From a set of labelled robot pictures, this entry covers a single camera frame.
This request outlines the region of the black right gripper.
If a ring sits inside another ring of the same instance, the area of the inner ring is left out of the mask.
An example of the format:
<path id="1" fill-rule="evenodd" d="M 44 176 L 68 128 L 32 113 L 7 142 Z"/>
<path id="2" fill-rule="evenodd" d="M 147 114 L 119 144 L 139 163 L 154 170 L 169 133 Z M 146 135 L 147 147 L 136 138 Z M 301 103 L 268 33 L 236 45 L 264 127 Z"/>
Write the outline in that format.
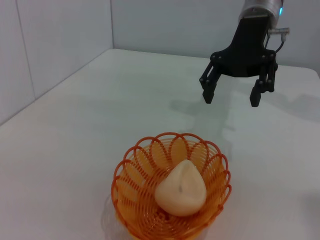
<path id="1" fill-rule="evenodd" d="M 258 76 L 249 97 L 252 107 L 259 106 L 263 93 L 275 91 L 277 52 L 264 47 L 270 26 L 268 16 L 242 18 L 230 45 L 210 56 L 210 62 L 199 79 L 207 104 L 213 100 L 221 75 L 235 78 Z"/>

